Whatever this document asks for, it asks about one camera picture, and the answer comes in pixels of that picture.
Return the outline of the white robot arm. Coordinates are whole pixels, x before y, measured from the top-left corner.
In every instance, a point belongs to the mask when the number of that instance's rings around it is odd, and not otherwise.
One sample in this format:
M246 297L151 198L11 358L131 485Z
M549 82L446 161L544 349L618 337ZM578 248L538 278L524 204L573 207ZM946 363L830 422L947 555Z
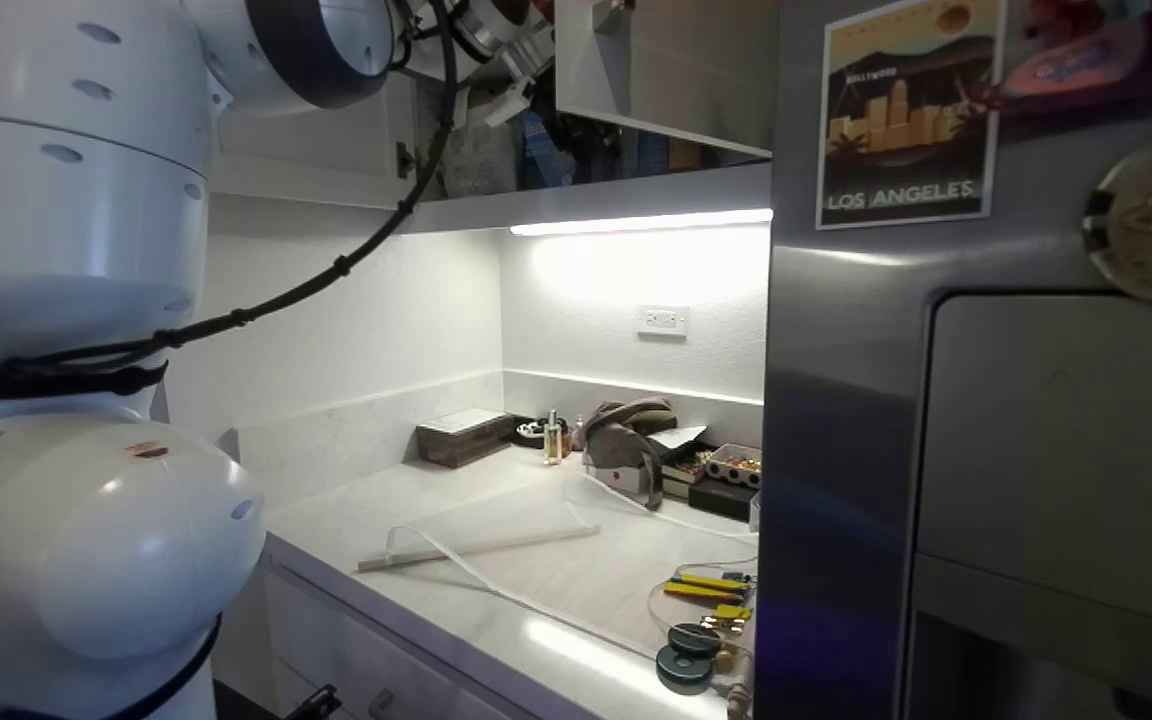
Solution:
M148 411L167 356L291 307L196 310L224 115L446 94L527 0L0 0L0 720L215 720L214 649L265 494Z

